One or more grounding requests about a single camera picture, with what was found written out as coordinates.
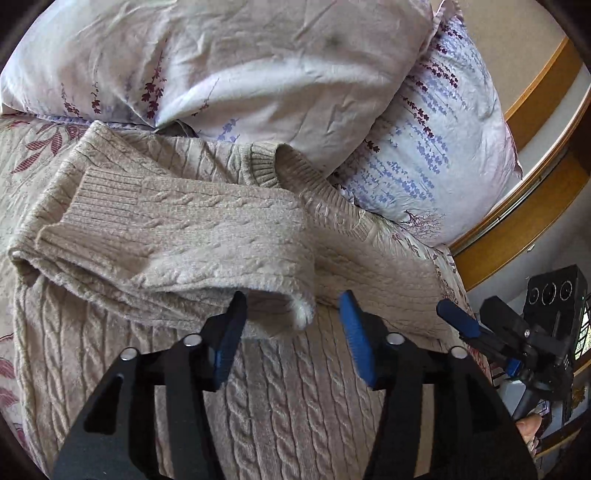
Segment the person right hand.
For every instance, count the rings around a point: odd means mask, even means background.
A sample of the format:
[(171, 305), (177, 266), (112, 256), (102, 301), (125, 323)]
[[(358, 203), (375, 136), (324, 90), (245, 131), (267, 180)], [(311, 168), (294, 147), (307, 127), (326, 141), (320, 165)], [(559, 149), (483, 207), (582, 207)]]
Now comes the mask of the person right hand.
[(529, 453), (534, 456), (539, 440), (536, 435), (542, 425), (543, 417), (537, 413), (532, 413), (516, 422)]

